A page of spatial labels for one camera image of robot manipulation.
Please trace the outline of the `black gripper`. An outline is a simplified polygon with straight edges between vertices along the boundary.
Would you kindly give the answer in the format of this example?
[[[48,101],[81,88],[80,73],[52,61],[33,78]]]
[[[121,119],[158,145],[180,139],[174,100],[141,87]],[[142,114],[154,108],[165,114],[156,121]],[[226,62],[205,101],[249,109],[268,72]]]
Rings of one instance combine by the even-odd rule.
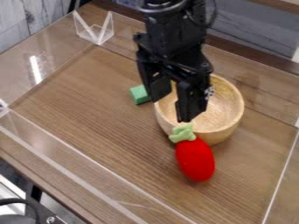
[[[212,66],[201,47],[214,16],[206,20],[205,0],[144,0],[144,32],[133,36],[136,64],[145,92],[157,102],[172,91],[170,79],[208,75]],[[213,95],[210,78],[189,78],[176,84],[178,123],[188,123],[206,110]]]

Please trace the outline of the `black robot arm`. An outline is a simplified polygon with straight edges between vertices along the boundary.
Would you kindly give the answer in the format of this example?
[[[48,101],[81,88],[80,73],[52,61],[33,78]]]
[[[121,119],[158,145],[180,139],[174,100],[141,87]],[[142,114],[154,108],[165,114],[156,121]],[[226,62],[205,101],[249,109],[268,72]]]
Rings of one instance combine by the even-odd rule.
[[[145,92],[158,102],[177,94],[176,119],[189,122],[206,110],[212,64],[201,48],[206,38],[205,0],[144,0],[145,31],[133,36]]]

